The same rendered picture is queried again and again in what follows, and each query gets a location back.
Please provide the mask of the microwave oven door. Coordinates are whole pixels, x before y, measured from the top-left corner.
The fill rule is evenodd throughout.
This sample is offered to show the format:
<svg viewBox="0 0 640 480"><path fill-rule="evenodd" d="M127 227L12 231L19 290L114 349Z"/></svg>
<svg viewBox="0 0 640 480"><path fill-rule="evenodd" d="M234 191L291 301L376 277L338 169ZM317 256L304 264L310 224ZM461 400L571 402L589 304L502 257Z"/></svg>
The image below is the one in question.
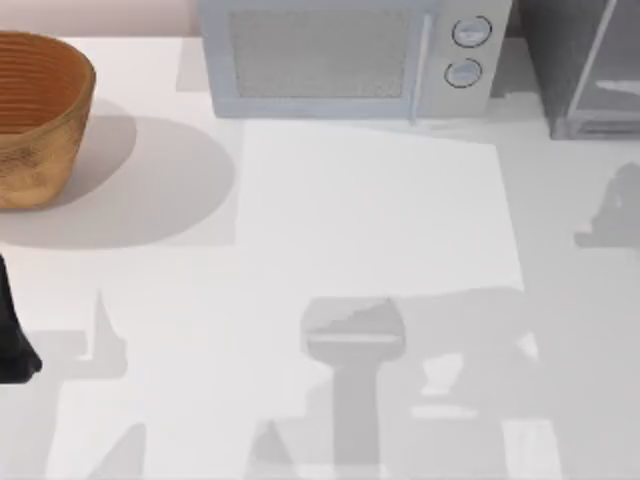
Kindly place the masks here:
<svg viewBox="0 0 640 480"><path fill-rule="evenodd" d="M409 119L432 0L198 0L222 118Z"/></svg>

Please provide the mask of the round microwave knob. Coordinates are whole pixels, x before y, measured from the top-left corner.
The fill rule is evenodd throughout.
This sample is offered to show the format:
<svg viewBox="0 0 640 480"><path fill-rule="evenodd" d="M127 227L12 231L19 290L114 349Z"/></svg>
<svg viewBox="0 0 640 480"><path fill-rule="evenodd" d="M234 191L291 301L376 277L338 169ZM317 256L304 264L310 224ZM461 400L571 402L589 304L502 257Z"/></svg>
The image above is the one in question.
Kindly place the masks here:
<svg viewBox="0 0 640 480"><path fill-rule="evenodd" d="M444 80L455 89L474 86L483 75L482 65L471 58L450 63L444 72Z"/></svg>
<svg viewBox="0 0 640 480"><path fill-rule="evenodd" d="M458 20L451 33L453 42L461 48L478 48L492 35L493 25L484 16Z"/></svg>

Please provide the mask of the pale microwave oven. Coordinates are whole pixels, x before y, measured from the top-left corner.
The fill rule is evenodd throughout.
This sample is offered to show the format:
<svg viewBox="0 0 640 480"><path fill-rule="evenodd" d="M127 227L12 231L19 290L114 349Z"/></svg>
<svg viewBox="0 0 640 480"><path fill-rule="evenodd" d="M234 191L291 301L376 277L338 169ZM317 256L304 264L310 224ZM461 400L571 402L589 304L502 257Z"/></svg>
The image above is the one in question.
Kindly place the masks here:
<svg viewBox="0 0 640 480"><path fill-rule="evenodd" d="M431 32L418 120L466 118L480 115L488 103L512 0L432 0ZM492 35L478 48L461 48L451 37L458 20L484 16L493 25ZM478 83L455 89L444 80L447 66L471 58L483 67Z"/></svg>

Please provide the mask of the brown wicker basket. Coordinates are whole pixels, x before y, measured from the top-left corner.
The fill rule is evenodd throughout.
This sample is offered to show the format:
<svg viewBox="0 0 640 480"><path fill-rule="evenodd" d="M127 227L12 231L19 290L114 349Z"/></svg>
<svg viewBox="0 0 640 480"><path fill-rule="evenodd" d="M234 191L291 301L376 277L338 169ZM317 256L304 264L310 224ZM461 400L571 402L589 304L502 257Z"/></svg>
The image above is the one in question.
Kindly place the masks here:
<svg viewBox="0 0 640 480"><path fill-rule="evenodd" d="M69 43L0 31L0 210L41 207L62 192L96 81L92 62Z"/></svg>

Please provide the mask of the grey cabinet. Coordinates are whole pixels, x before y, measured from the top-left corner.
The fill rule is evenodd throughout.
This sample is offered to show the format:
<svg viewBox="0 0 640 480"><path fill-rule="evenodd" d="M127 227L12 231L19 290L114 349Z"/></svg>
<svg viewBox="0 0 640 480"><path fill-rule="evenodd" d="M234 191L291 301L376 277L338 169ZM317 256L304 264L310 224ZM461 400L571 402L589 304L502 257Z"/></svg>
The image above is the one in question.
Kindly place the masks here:
<svg viewBox="0 0 640 480"><path fill-rule="evenodd" d="M640 140L640 0L519 0L554 140Z"/></svg>

